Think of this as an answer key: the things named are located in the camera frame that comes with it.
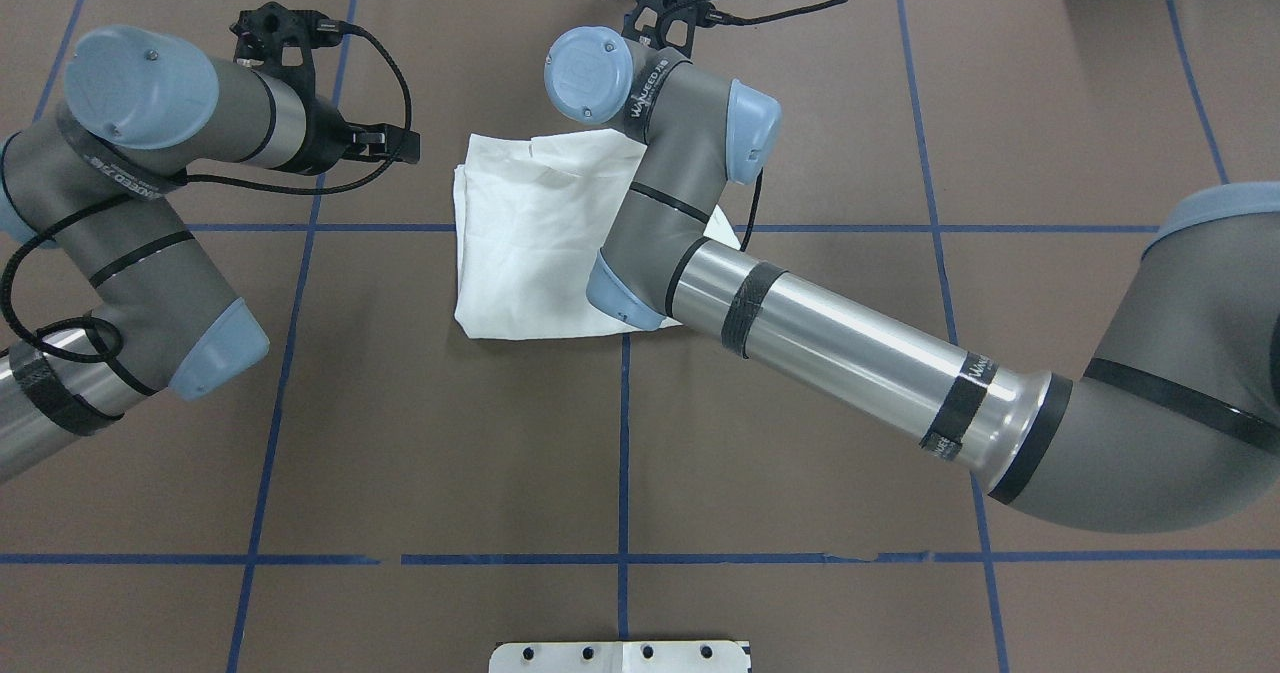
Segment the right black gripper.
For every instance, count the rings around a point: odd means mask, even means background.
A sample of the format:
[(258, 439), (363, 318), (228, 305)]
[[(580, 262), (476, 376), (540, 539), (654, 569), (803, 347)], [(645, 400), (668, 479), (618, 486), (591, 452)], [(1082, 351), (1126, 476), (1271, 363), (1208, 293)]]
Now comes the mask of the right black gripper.
[(709, 0), (635, 0), (620, 32), (644, 47), (673, 49), (691, 59), (695, 31), (713, 26), (712, 8)]

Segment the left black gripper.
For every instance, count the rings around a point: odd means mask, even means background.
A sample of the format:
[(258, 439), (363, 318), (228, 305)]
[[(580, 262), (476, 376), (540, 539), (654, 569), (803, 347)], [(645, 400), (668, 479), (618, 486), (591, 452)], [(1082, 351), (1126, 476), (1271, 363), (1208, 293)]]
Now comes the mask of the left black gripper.
[(421, 159), (421, 136), (390, 123), (347, 122), (317, 93), (314, 52), (339, 47), (347, 36), (379, 41), (348, 20), (316, 9), (266, 3), (243, 9), (230, 26), (236, 61), (260, 77), (270, 99), (268, 134), (242, 164), (319, 177), (337, 162), (404, 162)]

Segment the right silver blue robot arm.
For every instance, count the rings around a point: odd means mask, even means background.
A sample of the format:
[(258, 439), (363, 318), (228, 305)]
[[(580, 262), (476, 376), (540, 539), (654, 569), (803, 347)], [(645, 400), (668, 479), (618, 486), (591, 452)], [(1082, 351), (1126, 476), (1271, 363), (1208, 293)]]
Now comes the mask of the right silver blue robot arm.
[(726, 186), (764, 170), (782, 111), (658, 27), (563, 32), (544, 82), (558, 113), (644, 145), (588, 276), (600, 313), (714, 336), (1075, 530), (1187, 530), (1277, 482), (1276, 182), (1181, 200), (1073, 381), (1004, 368), (707, 235)]

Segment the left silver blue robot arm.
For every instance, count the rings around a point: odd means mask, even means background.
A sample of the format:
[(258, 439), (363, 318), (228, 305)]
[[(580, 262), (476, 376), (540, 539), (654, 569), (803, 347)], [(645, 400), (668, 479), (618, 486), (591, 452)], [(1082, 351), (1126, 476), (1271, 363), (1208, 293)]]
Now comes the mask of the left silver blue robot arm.
[[(104, 26), (78, 40), (52, 113), (3, 143), (3, 479), (123, 418), (156, 392), (195, 400), (256, 366), (268, 335), (174, 211), (193, 182), (288, 194), (287, 186), (192, 175), (192, 162), (320, 177), (337, 162), (420, 157), (412, 122), (348, 122), (317, 93), (314, 52), (364, 27), (278, 3), (244, 9), (236, 52)], [(13, 301), (40, 248), (61, 249), (96, 290), (82, 316), (31, 328)]]

